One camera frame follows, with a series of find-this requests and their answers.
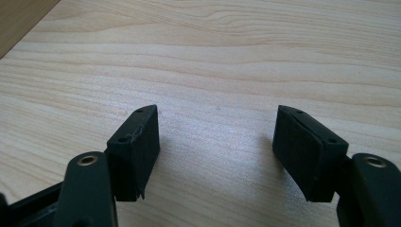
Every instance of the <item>light wood grain surface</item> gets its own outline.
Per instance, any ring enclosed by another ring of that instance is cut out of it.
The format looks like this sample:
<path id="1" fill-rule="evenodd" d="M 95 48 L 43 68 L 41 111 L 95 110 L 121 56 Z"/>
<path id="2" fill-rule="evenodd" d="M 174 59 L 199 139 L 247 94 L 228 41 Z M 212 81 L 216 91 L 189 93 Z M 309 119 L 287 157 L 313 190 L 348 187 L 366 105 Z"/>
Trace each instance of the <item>light wood grain surface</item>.
<path id="1" fill-rule="evenodd" d="M 18 201 L 159 107 L 146 199 L 120 226 L 339 226 L 271 150 L 277 106 L 401 168 L 401 3 L 61 0 L 0 60 L 0 191 Z"/>

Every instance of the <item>clamp jaw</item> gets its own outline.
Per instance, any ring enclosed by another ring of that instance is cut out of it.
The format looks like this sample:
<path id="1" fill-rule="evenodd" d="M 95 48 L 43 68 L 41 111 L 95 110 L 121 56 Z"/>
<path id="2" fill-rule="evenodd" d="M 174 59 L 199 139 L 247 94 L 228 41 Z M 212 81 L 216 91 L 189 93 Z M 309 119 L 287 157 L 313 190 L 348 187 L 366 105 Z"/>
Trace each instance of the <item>clamp jaw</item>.
<path id="1" fill-rule="evenodd" d="M 307 201 L 330 202 L 340 195 L 342 227 L 401 226 L 401 173 L 373 154 L 346 156 L 348 143 L 311 117 L 279 106 L 273 152 Z"/>
<path id="2" fill-rule="evenodd" d="M 136 201 L 160 151 L 156 105 L 136 110 L 103 152 L 80 154 L 64 182 L 14 204 L 0 194 L 2 226 L 118 226 L 115 200 Z"/>

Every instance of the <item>screw hole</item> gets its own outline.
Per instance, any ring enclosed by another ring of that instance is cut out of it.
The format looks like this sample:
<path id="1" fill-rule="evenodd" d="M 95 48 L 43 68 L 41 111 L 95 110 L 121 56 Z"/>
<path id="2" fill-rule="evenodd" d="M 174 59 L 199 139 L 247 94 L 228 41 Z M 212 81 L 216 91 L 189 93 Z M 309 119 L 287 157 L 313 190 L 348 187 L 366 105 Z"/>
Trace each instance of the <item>screw hole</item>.
<path id="1" fill-rule="evenodd" d="M 76 222 L 74 222 L 74 224 L 72 225 L 72 227 L 90 227 L 90 226 L 92 226 L 92 219 L 88 217 L 81 218 Z"/>
<path id="2" fill-rule="evenodd" d="M 127 143 L 127 141 L 128 141 L 128 138 L 126 138 L 126 137 L 118 139 L 118 142 L 120 142 L 120 143 Z"/>
<path id="3" fill-rule="evenodd" d="M 364 160 L 367 164 L 374 167 L 386 167 L 386 164 L 382 160 L 375 157 L 366 157 Z"/>
<path id="4" fill-rule="evenodd" d="M 88 166 L 97 161 L 97 156 L 90 155 L 90 156 L 85 156 L 78 161 L 79 166 Z"/>
<path id="5" fill-rule="evenodd" d="M 327 139 L 327 141 L 328 141 L 330 144 L 335 144 L 335 143 L 337 143 L 337 140 L 335 140 L 335 139 Z"/>

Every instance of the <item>black mechanical component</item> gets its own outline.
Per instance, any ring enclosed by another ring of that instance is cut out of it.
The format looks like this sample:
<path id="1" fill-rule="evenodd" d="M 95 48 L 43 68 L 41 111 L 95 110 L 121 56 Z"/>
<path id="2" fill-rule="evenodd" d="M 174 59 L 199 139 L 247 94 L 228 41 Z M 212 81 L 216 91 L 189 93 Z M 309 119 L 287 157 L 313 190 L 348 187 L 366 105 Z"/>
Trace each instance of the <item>black mechanical component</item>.
<path id="1" fill-rule="evenodd" d="M 307 201 L 332 201 L 340 226 L 401 226 L 401 173 L 390 161 L 359 153 L 307 113 L 279 106 L 273 152 Z"/>
<path id="2" fill-rule="evenodd" d="M 160 151 L 156 105 L 132 113 L 107 145 L 72 159 L 63 183 L 11 205 L 0 194 L 0 226 L 117 226 L 114 197 L 144 198 Z"/>

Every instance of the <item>black bracket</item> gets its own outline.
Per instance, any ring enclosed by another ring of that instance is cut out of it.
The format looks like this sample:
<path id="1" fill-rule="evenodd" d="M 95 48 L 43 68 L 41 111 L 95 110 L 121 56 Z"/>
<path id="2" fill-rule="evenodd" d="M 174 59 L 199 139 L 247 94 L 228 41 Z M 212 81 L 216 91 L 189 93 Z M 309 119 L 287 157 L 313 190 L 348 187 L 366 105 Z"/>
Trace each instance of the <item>black bracket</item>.
<path id="1" fill-rule="evenodd" d="M 309 114 L 279 106 L 273 152 L 307 201 L 340 195 L 340 226 L 401 226 L 401 173 L 390 161 L 359 153 Z"/>
<path id="2" fill-rule="evenodd" d="M 156 105 L 136 110 L 102 152 L 80 154 L 64 182 L 8 205 L 0 194 L 1 226 L 118 226 L 115 200 L 136 201 L 160 151 Z"/>

